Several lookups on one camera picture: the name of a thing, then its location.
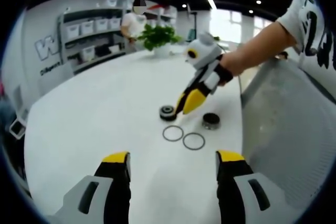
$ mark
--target potted plant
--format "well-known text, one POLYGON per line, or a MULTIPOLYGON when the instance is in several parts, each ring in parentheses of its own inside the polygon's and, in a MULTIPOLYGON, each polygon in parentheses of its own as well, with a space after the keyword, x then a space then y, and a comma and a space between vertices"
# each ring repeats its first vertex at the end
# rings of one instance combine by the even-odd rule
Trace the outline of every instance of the potted plant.
POLYGON ((175 30, 171 26, 145 26, 145 31, 138 40, 143 41, 144 47, 152 51, 158 57, 167 57, 170 54, 171 44, 181 40, 180 36, 175 34, 175 30))

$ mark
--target white sleeve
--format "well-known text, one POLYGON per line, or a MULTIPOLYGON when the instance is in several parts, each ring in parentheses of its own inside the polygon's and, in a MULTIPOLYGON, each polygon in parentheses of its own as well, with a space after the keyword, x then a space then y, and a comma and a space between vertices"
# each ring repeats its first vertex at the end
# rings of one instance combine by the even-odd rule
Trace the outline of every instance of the white sleeve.
POLYGON ((291 5, 287 9, 287 12, 277 19, 291 36, 293 36, 297 42, 297 47, 301 50, 303 48, 303 35, 300 29, 300 17, 299 11, 302 8, 303 3, 301 0, 292 0, 291 5))
POLYGON ((127 13, 122 18, 121 26, 129 26, 131 22, 132 22, 132 17, 129 13, 127 13))

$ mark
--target white wall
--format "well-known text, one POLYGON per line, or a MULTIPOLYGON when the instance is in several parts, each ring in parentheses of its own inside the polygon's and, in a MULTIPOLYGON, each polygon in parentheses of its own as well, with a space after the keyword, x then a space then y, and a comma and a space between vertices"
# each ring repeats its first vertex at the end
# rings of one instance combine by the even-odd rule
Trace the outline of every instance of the white wall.
MULTIPOLYGON (((197 11, 197 31, 207 31, 210 28, 210 11, 199 10, 197 11)), ((190 15, 189 19, 187 17, 187 11, 178 12, 176 20, 176 33, 182 38, 187 39, 190 29, 194 29, 194 15, 190 15)))
MULTIPOLYGON (((197 32, 201 33, 203 31, 210 32, 210 22, 211 22, 211 11, 202 10, 197 11, 197 32)), ((246 43, 254 36, 254 18, 242 15, 241 21, 241 43, 246 43)), ((183 38, 187 38, 189 30, 194 28, 194 18, 191 16, 190 19, 187 18, 186 12, 178 12, 176 20, 176 33, 183 38)), ((236 48, 236 43, 227 41, 231 50, 236 48)), ((295 52, 293 48, 287 48, 286 52, 289 58, 298 62, 299 55, 295 52)))
POLYGON ((14 90, 21 87, 24 106, 31 103, 30 91, 27 82, 27 71, 25 70, 25 60, 21 47, 26 11, 23 11, 16 21, 12 33, 5 47, 2 63, 2 82, 8 98, 12 101, 15 110, 18 110, 14 99, 14 90))
POLYGON ((67 7, 70 11, 108 8, 106 0, 51 0, 21 14, 8 40, 2 65, 5 91, 13 103, 11 93, 16 86, 23 89, 23 100, 30 108, 40 97, 38 87, 41 70, 60 61, 56 36, 57 18, 67 7), (54 40, 48 45, 47 37, 54 40), (36 44, 44 48, 43 60, 39 57, 36 44))

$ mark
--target white tabletop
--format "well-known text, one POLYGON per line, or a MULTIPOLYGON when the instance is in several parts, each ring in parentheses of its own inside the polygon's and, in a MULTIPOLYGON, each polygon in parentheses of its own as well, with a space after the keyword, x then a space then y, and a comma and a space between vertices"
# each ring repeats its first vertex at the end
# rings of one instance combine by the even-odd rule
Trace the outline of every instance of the white tabletop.
POLYGON ((27 123, 25 166, 41 213, 61 208, 64 194, 93 175, 105 156, 129 151, 130 224, 220 223, 215 152, 242 151, 239 81, 218 88, 192 113, 163 122, 159 108, 175 106, 194 72, 181 55, 137 52, 91 68, 38 100, 27 123), (220 116, 218 130, 202 128, 207 112, 220 116), (166 141, 162 131, 170 124, 202 134, 204 148, 166 141))

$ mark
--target hand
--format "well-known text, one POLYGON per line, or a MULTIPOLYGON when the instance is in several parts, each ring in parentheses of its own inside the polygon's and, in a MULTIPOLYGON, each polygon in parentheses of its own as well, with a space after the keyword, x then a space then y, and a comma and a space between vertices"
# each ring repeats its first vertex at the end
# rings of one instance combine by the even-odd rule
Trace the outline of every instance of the hand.
MULTIPOLYGON (((236 51, 223 54, 219 64, 229 70, 233 76, 238 76, 245 70, 241 56, 236 51)), ((225 84, 226 82, 221 82, 219 86, 224 86, 225 84)))
POLYGON ((129 40, 130 44, 134 44, 134 42, 136 42, 137 39, 135 39, 135 38, 129 38, 128 40, 129 40))

